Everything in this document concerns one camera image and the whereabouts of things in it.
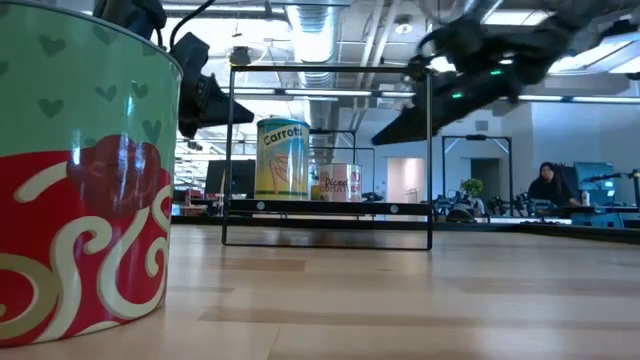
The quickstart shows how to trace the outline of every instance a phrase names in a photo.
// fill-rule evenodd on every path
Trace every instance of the ceiling pipe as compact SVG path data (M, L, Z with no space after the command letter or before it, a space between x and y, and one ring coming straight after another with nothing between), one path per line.
M334 60L337 43L338 9L331 6L287 6L293 30L293 49L296 61L305 64L328 64ZM304 88L333 88L336 74L333 72L299 73ZM305 101L305 120L312 129L337 129L338 119L334 105L326 101ZM336 136L331 136L335 144Z
M378 39L378 45L376 46L376 52L373 55L373 60L371 62L371 66L376 67L380 65L382 61L382 54L384 53L384 49L387 46L387 40L389 40L389 34L391 34L391 30L393 29L393 25L396 21L396 16L398 15L398 8L400 7L400 0L393 0L391 5L389 6L389 11L387 12L387 18L385 20L384 29L382 30L382 34L380 35L380 39ZM367 74L367 81L365 82L365 89L371 88L371 84L373 83L373 77L375 73Z
M385 19L384 29L382 30L382 34L380 35L380 39L378 39L378 45L376 46L376 52L373 55L373 60L371 66L376 67L380 65L382 61L382 54L384 53L384 48L387 45L387 40L389 39L389 34L391 33L391 29L395 24L396 16L398 14L398 8L400 7L400 0L393 0L391 5L389 6L389 10L387 11L387 17ZM367 74L367 81L365 82L364 88L370 89L373 84L373 78L375 73ZM364 119L367 111L369 110L370 100L366 99L364 107L357 113L356 118L352 121L350 129L354 131L358 131L360 128L360 123L362 123L362 119Z
M364 44L364 50L362 52L362 59L360 60L360 66L367 66L369 63L369 57L371 57L371 51L373 50L373 43L376 40L376 34L380 27L380 20L382 19L382 10L384 9L384 0L377 0L371 14L371 27L369 28L369 34ZM364 73L358 73L356 77L355 89L359 89L362 86L362 80L364 79ZM353 107L351 122L349 123L349 129L353 129L354 124L360 116L362 109L358 108L358 99L353 98Z

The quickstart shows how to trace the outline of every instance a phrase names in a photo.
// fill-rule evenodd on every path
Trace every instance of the metal frame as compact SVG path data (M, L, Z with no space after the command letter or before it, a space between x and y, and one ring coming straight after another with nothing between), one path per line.
M226 166L225 173L231 174L231 145L232 145L232 133L233 133L233 104L235 101L235 78L238 72L333 72L333 73L384 73L384 74L402 74L404 72L403 67L370 67L370 66L299 66L299 65L283 65L283 66L232 66L229 75L229 118L227 123L227 146L226 146ZM260 201L260 200L231 200L231 176L225 176L224 183L224 199L222 210L222 236L221 243L223 245L235 245L235 246L269 246L269 247L283 247L287 245L282 244L240 244L229 243L227 241L227 233L229 227L229 213L231 212L231 206L235 206L233 211L240 212L273 212L273 213L287 213L290 211L296 212L296 209L304 208L304 213L320 213L320 214L394 214L394 215L419 215L427 217L427 241L425 248L394 248L398 250L422 250L429 251L433 247L433 209L431 204L433 203L433 161L432 161L432 130L431 130L431 88L432 79L431 76L427 76L427 112L425 121L427 125L427 143L429 151L427 151L427 183L429 184L429 190L427 191L427 204L389 204L389 203L328 203L328 202L311 202L311 201ZM313 129L312 131L327 131L336 132L333 130ZM351 132L354 138L354 156L355 156L355 132ZM322 247L317 245L300 245L296 247ZM345 245L341 248L353 248L353 249L389 249L388 247L377 246L351 246Z
M456 139L449 147L446 147L447 139ZM443 135L442 136L442 195L447 196L447 153L453 149L453 147L460 140L467 141L486 141L493 140L504 152L509 156L509 214L513 215L513 154L512 154L512 140L509 136L485 136L485 135ZM507 148L500 144L498 140L505 140L507 142Z

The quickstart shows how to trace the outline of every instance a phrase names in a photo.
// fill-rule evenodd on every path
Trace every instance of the black cable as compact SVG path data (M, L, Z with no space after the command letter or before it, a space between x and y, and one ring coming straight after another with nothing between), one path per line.
M200 15L201 12L205 11L211 4L213 4L216 0L207 0L204 4L200 5L197 9L195 9L191 14L185 16L178 22L178 24L171 30L171 37L169 38L169 47L173 48L175 45L176 35L178 34L178 30L182 27L182 25L186 24L189 20L194 17Z
M158 42L158 47L164 49L164 47L162 46L162 32L160 31L160 29L156 28L156 35L157 35L157 42Z

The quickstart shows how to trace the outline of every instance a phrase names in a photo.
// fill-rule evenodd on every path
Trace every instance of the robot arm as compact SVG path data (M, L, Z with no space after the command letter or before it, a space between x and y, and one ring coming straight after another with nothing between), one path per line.
M416 95L412 108L373 137L374 145L421 141L427 138L425 123L427 72L432 76L432 128L464 118L495 100L512 103L527 85L537 84L553 63L569 48L574 36L599 14L602 0L574 0L570 7L548 17L532 31L489 36L477 17L463 15L427 35L418 44L418 55L407 66ZM433 41L435 55L426 57L422 47ZM436 56L446 56L458 73L435 73L427 66Z

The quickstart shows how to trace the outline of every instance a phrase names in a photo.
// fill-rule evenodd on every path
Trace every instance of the woman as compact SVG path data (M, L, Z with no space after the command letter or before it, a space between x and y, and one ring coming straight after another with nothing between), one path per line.
M580 206L567 184L560 176L555 176L554 170L555 166L550 162L540 165L540 175L529 186L529 198L549 200L558 207Z

